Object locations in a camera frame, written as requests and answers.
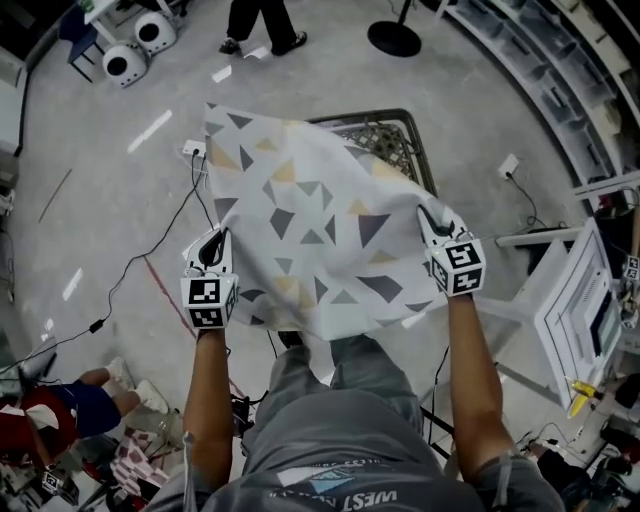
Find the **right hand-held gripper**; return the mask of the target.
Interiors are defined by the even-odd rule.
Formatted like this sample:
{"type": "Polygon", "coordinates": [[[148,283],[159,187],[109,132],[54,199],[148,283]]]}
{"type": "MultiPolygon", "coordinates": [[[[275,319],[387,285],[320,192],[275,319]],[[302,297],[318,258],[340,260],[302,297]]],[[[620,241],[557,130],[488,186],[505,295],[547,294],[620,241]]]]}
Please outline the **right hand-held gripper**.
{"type": "Polygon", "coordinates": [[[451,224],[438,234],[427,210],[419,206],[417,219],[426,246],[426,271],[448,297],[479,291],[486,275],[486,257],[481,241],[465,225],[451,224]]]}

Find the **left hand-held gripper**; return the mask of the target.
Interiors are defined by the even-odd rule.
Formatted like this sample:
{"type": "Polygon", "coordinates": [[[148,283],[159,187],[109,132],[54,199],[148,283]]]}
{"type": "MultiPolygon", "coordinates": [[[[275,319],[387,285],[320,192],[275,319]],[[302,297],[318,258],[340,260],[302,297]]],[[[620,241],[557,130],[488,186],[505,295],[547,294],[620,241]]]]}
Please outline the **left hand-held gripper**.
{"type": "Polygon", "coordinates": [[[239,285],[229,229],[210,231],[189,248],[180,285],[183,307],[194,330],[227,327],[239,285]]]}

